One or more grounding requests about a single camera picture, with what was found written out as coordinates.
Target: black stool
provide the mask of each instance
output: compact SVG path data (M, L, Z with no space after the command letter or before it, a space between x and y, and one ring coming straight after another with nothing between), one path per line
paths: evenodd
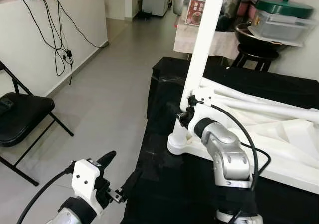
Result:
M242 44L238 45L239 54L233 62L232 67L242 68L247 60L257 61L255 71L267 72L273 60L279 56L278 52L272 49L256 49Z

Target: chair seat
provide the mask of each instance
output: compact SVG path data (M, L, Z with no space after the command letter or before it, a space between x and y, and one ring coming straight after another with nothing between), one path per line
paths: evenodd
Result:
M13 101L13 107L0 116L0 146L12 147L22 142L54 109L53 99L7 93L2 98Z

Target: white counter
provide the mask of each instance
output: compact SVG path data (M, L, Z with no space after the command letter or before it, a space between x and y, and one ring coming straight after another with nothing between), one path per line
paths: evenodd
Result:
M25 0L34 14L46 40L53 44L52 32L42 0ZM47 0L51 15L58 25L57 2ZM107 42L104 0L60 0L77 26L95 45ZM48 47L22 0L0 0L0 60L37 95L47 95L71 73L70 66L58 77L55 72L54 50ZM93 47L62 13L63 31L74 58L74 69L98 48ZM0 96L13 91L9 76L0 72Z

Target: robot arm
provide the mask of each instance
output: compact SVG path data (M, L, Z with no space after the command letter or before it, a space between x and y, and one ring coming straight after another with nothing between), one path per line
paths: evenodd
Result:
M219 122L209 118L196 120L195 96L188 97L186 112L177 115L182 127L196 134L213 159L216 185L217 223L227 224L241 210L235 224L262 224L257 213L252 173L247 154L241 149L239 138Z
M82 159L74 164L72 188L75 198L68 198L58 210L57 216L47 224L90 224L100 217L103 210L112 201L125 202L136 181L141 175L136 170L127 179L120 190L112 190L110 182L103 178L104 169L111 163L116 152L110 152L97 162Z
M202 144L213 159L215 185L220 187L219 190L225 192L225 196L247 196L250 193L252 174L247 154L241 149L238 137L222 124L209 118L200 120L194 127L194 133L201 138ZM251 212L238 217L235 223L262 224L262 217L255 213L254 194L248 195L248 198L242 200L244 201L252 203L252 208L248 208ZM223 202L220 208L216 214L219 223L228 223L237 211L230 201Z
M249 188L252 181L249 160L236 135L209 118L199 121L194 132L214 160L215 184Z

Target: baseboard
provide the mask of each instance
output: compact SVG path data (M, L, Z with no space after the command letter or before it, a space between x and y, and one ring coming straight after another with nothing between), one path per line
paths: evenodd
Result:
M133 21L136 17L136 15L138 14L139 12L137 12L133 17L124 17L124 21Z
M124 21L133 21L132 17L124 17Z
M101 46L108 46L110 43L109 41L104 42ZM98 48L91 55L89 55L83 62L80 64L76 69L73 71L73 77L76 76L103 48ZM52 98L55 96L64 86L69 83L71 78L71 74L66 76L64 80L62 80L59 84L52 88L45 96Z

